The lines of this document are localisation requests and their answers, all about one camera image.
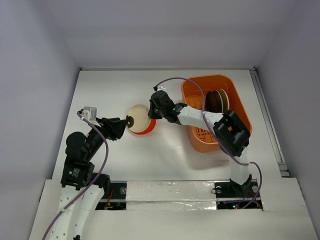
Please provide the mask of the dark brown plate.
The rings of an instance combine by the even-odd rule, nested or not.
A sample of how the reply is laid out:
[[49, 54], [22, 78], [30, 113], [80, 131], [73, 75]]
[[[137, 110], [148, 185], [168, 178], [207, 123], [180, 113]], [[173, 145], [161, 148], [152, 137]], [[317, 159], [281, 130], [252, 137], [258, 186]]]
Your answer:
[[205, 96], [205, 109], [211, 113], [223, 112], [222, 100], [216, 90], [207, 92]]

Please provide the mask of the white plate with red marks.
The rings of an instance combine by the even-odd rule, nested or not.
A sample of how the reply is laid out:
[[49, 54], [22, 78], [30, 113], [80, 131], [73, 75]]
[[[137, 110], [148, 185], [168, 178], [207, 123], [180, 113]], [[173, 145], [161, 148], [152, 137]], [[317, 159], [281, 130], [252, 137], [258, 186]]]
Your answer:
[[230, 101], [227, 92], [224, 89], [219, 90], [223, 100], [223, 110], [228, 111], [230, 109]]

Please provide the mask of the aluminium side rail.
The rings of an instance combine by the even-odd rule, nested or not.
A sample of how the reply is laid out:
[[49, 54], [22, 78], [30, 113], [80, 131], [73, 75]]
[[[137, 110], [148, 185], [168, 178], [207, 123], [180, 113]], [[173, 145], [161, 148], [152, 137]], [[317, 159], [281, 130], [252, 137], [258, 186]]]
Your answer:
[[290, 175], [289, 169], [287, 167], [285, 158], [282, 153], [280, 142], [278, 140], [278, 136], [277, 136], [277, 133], [276, 133], [276, 130], [275, 130], [268, 106], [267, 106], [267, 102], [266, 102], [266, 99], [265, 99], [265, 96], [264, 96], [264, 93], [262, 90], [262, 86], [261, 86], [261, 83], [259, 80], [257, 69], [256, 68], [250, 69], [249, 73], [250, 73], [250, 76], [252, 79], [252, 83], [253, 83], [256, 95], [257, 95], [257, 99], [258, 99], [258, 102], [260, 105], [262, 116], [263, 116], [263, 119], [264, 119], [264, 122], [266, 125], [267, 133], [268, 133], [268, 136], [269, 136], [269, 139], [271, 142], [271, 146], [272, 146], [272, 149], [273, 149], [273, 152], [275, 155], [275, 159], [276, 159], [281, 177], [282, 178], [290, 178], [291, 175]]

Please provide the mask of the silver taped front bar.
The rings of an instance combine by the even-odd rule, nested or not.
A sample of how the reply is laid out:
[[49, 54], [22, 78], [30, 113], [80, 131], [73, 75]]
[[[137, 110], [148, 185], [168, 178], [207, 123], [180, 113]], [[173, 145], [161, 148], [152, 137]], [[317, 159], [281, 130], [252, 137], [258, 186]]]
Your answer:
[[128, 181], [128, 211], [205, 211], [216, 210], [214, 181]]

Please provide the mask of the orange plate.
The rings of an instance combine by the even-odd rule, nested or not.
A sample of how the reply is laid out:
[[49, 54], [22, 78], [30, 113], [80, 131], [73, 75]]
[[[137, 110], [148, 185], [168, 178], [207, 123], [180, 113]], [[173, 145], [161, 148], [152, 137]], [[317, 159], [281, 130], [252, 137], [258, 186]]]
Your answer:
[[133, 129], [133, 127], [130, 128], [130, 131], [132, 133], [134, 133], [136, 135], [146, 135], [146, 134], [150, 133], [156, 127], [156, 120], [151, 119], [148, 126], [144, 130]]

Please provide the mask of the cream plate with black motif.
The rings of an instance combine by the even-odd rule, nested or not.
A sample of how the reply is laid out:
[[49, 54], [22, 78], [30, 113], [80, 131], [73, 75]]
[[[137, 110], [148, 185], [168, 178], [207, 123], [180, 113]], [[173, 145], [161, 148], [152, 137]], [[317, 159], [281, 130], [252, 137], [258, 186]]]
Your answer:
[[149, 108], [143, 104], [134, 105], [128, 112], [129, 117], [128, 128], [135, 134], [141, 134], [147, 130], [151, 124], [151, 119], [148, 116]]

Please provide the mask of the blue patterned plate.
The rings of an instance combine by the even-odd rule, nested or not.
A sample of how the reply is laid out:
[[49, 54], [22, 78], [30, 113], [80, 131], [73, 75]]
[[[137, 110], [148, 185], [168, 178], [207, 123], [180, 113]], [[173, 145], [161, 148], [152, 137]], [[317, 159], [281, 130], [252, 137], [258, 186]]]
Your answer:
[[223, 89], [218, 90], [220, 95], [221, 104], [222, 104], [222, 112], [225, 113], [228, 110], [228, 98], [227, 94]]

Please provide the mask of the orange plastic dish rack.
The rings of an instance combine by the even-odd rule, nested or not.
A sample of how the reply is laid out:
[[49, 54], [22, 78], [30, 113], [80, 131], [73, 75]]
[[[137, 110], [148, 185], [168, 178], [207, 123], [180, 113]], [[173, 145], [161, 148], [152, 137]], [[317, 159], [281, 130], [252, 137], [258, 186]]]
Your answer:
[[[252, 132], [251, 122], [231, 78], [222, 74], [213, 74], [194, 76], [190, 80], [199, 85], [205, 95], [209, 91], [224, 90], [229, 99], [229, 109], [235, 111], [247, 129]], [[203, 98], [195, 84], [184, 81], [181, 84], [181, 93], [185, 104], [198, 110], [202, 109]], [[193, 126], [188, 126], [187, 129], [190, 143], [196, 151], [208, 153], [220, 150], [218, 143], [209, 131]]]

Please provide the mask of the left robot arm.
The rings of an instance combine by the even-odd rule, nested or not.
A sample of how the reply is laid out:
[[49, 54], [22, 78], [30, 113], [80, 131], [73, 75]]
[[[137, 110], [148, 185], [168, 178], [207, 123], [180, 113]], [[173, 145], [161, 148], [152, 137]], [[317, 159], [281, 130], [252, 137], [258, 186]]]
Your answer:
[[88, 134], [73, 132], [66, 139], [66, 158], [61, 178], [58, 206], [60, 216], [51, 229], [51, 240], [82, 240], [84, 231], [104, 197], [111, 197], [109, 175], [94, 171], [93, 156], [107, 140], [119, 140], [126, 127], [133, 124], [126, 119], [93, 118], [86, 120], [92, 129]]

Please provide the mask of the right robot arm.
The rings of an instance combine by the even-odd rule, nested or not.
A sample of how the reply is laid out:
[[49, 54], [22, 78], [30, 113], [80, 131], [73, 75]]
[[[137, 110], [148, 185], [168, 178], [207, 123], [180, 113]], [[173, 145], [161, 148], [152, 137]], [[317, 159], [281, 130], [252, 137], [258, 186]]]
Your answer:
[[245, 195], [252, 181], [247, 159], [247, 146], [251, 133], [234, 111], [212, 113], [185, 103], [175, 104], [163, 90], [154, 92], [149, 101], [149, 118], [155, 120], [164, 118], [173, 124], [209, 131], [221, 150], [228, 155], [231, 192], [239, 197]]

